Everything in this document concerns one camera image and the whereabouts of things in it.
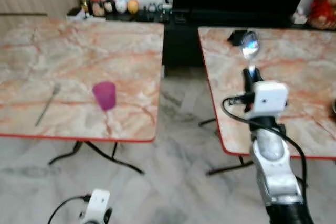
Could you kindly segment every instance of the figurine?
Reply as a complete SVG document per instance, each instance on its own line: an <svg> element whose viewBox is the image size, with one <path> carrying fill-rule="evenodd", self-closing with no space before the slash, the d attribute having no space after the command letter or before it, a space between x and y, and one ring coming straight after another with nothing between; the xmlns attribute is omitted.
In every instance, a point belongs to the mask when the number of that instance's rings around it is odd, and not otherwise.
<svg viewBox="0 0 336 224"><path fill-rule="evenodd" d="M129 11L130 14L136 14L139 10L138 0L128 0L127 10Z"/></svg>
<svg viewBox="0 0 336 224"><path fill-rule="evenodd" d="M105 0L104 2L105 13L115 13L116 2L114 0Z"/></svg>
<svg viewBox="0 0 336 224"><path fill-rule="evenodd" d="M336 29L336 0L314 0L308 22L319 29Z"/></svg>
<svg viewBox="0 0 336 224"><path fill-rule="evenodd" d="M127 10L127 1L126 0L117 0L115 2L115 8L118 13L125 13Z"/></svg>

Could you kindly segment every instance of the black cable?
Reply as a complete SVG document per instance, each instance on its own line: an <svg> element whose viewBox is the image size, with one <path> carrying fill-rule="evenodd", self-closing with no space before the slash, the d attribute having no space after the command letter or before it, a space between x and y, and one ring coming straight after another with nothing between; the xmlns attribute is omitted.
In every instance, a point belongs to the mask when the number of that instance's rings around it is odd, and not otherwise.
<svg viewBox="0 0 336 224"><path fill-rule="evenodd" d="M86 194L86 195L80 195L80 196L74 196L71 198L66 199L65 201L63 201L56 209L55 211L51 214L49 220L48 220L48 224L51 224L51 220L53 219L54 215L56 214L56 212L62 207L64 206L66 203L68 203L69 201L75 200L75 199L82 199L84 200L84 202L89 202L91 198L90 194Z"/></svg>
<svg viewBox="0 0 336 224"><path fill-rule="evenodd" d="M239 116L231 114L225 108L225 103L227 101L230 101L230 100L237 100L237 98L238 97L227 97L227 98L225 98L222 101L222 109L223 109L223 111L224 111L224 113L226 115L228 115L230 118L232 118L232 119L234 119L236 121L239 121L239 122L242 122L242 123L246 123L246 124L252 124L252 125L254 125L256 127L265 129L267 131L270 131L270 132L272 132L272 133L280 136L282 139L286 140L288 143L290 143L292 146L294 146L294 148L299 152L300 157L301 157L301 165L302 165L302 181L303 181L303 183L302 183L302 197L303 197L303 203L304 203L304 205L306 207L307 214L308 214L309 218L311 219L311 222L313 223L312 218L310 216L309 209L308 209L308 203L307 203L307 188L306 188L306 184L307 184L307 160L306 160L306 156L305 156L303 150L301 149L301 147L296 142L294 142L292 139L290 139L288 136L282 134L281 132L279 132L277 130L274 130L274 129L270 128L270 127L267 127L265 125L262 125L260 123L257 123L255 121L244 119L244 118L241 118Z"/></svg>

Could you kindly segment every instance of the red statue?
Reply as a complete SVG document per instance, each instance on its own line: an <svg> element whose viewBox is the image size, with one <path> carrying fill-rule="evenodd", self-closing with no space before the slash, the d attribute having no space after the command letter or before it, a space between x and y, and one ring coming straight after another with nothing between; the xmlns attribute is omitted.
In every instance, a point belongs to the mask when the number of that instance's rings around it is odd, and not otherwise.
<svg viewBox="0 0 336 224"><path fill-rule="evenodd" d="M314 0L308 22L319 29L336 29L336 0Z"/></svg>

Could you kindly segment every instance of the marble tabletop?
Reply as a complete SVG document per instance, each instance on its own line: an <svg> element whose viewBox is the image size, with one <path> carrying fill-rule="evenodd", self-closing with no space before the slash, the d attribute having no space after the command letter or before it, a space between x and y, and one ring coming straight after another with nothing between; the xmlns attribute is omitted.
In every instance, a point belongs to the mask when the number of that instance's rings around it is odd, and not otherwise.
<svg viewBox="0 0 336 224"><path fill-rule="evenodd" d="M242 93L242 70L248 63L227 38L234 28L198 29L209 86L224 151L248 154L248 125L234 121L221 108L223 98ZM308 30L249 29L259 33L261 51L255 60L266 80L278 80L290 88L289 106L279 122L287 134L311 158L336 158L336 33ZM231 106L243 115L244 108ZM298 153L291 147L293 156Z"/></svg>
<svg viewBox="0 0 336 224"><path fill-rule="evenodd" d="M45 21L0 40L0 135L150 142L159 103L163 25ZM92 93L116 84L103 112ZM60 85L38 126L35 123Z"/></svg>

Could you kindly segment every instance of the black metal table leg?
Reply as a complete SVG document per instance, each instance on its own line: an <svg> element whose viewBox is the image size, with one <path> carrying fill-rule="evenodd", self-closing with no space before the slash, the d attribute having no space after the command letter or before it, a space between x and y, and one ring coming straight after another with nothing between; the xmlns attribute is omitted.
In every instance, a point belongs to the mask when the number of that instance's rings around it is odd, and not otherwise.
<svg viewBox="0 0 336 224"><path fill-rule="evenodd" d="M235 166L229 166L229 167L223 167L223 168L219 168L219 169L214 169L214 170L210 170L208 172L205 173L206 176L212 176L218 173L224 173L224 172L228 172L230 170L237 170L237 169L241 169L241 168L245 168L248 167L250 165L253 164L253 161L249 161L244 163L243 157L239 157L239 161L240 161L240 165L235 165Z"/></svg>
<svg viewBox="0 0 336 224"><path fill-rule="evenodd" d="M201 121L201 122L198 124L198 126L199 126L199 127L202 127L202 126L205 125L205 124L208 124L208 123L211 123L211 122L215 122L215 121L216 121L215 118L211 118L211 119L209 119L209 120Z"/></svg>
<svg viewBox="0 0 336 224"><path fill-rule="evenodd" d="M79 151L79 149L82 147L82 145L83 145L83 142L77 141L74 145L74 148L72 149L72 152L69 152L69 153L53 158L51 161L49 161L48 165L52 165L54 162L60 159L74 156Z"/></svg>
<svg viewBox="0 0 336 224"><path fill-rule="evenodd" d="M66 154L63 154L63 155L60 155L60 156L57 156L57 157L53 158L48 163L48 165L52 165L54 162L56 162L56 161L58 161L60 159L74 156L79 151L79 149L82 147L83 143L87 144L91 149L93 149L95 152L97 152L100 156L108 159L109 161L114 162L114 163L116 163L118 165L126 166L126 167L128 167L130 169L135 170L136 172L138 172L140 174L144 174L144 171L140 170L139 168L137 168L137 167L135 167L135 166L133 166L131 164L122 162L122 161L117 160L117 159L114 158L114 155L116 154L115 152L117 151L118 143L114 144L112 156L110 157L107 154L105 154L102 150L100 150L98 147L96 147L94 144L92 144L91 142L80 142L80 141L77 141L75 143L75 145L74 145L74 148L72 149L72 152L69 152L69 153L66 153Z"/></svg>
<svg viewBox="0 0 336 224"><path fill-rule="evenodd" d="M122 162L120 160L117 160L114 158L114 155L116 154L116 150L117 150L117 146L118 146L118 143L115 143L114 144L114 147L113 147L113 152L112 152L112 156L108 156L107 154L105 154L104 152L102 152L98 147L96 147L94 144L92 144L91 142L85 142L85 144L87 144L91 149L93 149L95 152L97 152L99 155L101 155L102 157L108 159L109 161L112 161L118 165L123 165L123 166L126 166L130 169L133 169L135 170L136 172L140 173L140 174L144 174L145 172L140 170L139 168L131 165L131 164L128 164L128 163L125 163L125 162Z"/></svg>

